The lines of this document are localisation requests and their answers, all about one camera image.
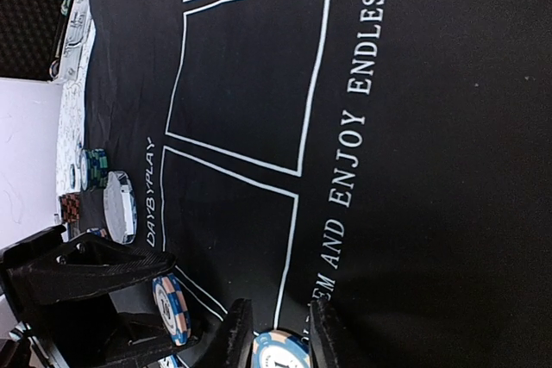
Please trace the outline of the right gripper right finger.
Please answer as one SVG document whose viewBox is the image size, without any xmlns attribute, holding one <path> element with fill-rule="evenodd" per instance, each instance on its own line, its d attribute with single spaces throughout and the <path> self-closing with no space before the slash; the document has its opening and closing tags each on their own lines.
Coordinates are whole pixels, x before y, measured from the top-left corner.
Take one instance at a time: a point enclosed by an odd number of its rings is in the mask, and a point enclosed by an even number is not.
<svg viewBox="0 0 552 368">
<path fill-rule="evenodd" d="M 362 367 L 363 355 L 331 302 L 310 303 L 310 359 L 313 367 Z"/>
</svg>

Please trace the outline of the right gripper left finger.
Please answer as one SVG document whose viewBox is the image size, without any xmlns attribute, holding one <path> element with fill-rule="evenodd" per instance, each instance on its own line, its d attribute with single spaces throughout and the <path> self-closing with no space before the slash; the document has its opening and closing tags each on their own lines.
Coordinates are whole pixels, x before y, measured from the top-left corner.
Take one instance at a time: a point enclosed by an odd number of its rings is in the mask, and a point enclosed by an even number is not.
<svg viewBox="0 0 552 368">
<path fill-rule="evenodd" d="M 246 368 L 250 366 L 254 341 L 253 306 L 249 299 L 236 299 L 217 329 L 196 368 Z"/>
</svg>

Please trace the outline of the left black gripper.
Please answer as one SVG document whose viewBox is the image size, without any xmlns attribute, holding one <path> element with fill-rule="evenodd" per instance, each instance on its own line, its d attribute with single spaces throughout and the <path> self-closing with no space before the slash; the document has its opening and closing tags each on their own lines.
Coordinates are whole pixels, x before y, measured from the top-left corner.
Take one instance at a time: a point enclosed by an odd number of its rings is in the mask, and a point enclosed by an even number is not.
<svg viewBox="0 0 552 368">
<path fill-rule="evenodd" d="M 160 313 L 116 309 L 114 291 L 150 282 L 176 265 L 173 254 L 81 234 L 63 241 L 47 228 L 1 251 L 1 287 L 18 321 L 29 325 L 52 367 L 145 367 L 196 346 L 176 345 Z"/>
</svg>

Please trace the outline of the red poker chip stack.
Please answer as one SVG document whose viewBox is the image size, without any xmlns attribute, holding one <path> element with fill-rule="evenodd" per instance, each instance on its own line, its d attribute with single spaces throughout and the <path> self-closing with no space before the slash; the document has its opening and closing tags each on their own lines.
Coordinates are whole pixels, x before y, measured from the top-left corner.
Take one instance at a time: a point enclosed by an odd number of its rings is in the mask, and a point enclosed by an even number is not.
<svg viewBox="0 0 552 368">
<path fill-rule="evenodd" d="M 68 193 L 59 196 L 60 219 L 62 223 L 74 223 L 80 218 L 80 194 Z"/>
</svg>

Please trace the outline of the clear dealer button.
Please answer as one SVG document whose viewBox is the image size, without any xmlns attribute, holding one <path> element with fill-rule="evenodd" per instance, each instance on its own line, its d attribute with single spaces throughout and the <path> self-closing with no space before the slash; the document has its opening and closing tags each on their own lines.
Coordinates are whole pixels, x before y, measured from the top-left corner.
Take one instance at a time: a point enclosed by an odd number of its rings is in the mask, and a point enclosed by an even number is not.
<svg viewBox="0 0 552 368">
<path fill-rule="evenodd" d="M 112 171 L 103 190 L 104 218 L 110 238 L 123 245 L 135 240 L 137 211 L 135 193 L 126 172 Z"/>
</svg>

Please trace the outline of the green chip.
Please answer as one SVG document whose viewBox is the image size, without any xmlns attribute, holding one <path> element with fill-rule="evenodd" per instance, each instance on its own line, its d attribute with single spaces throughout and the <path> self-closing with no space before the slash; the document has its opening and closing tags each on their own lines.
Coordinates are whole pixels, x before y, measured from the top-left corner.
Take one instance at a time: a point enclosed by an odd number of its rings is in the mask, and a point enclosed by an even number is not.
<svg viewBox="0 0 552 368">
<path fill-rule="evenodd" d="M 81 190 L 104 189 L 108 183 L 108 175 L 108 158 L 104 149 L 97 148 L 81 150 Z"/>
</svg>

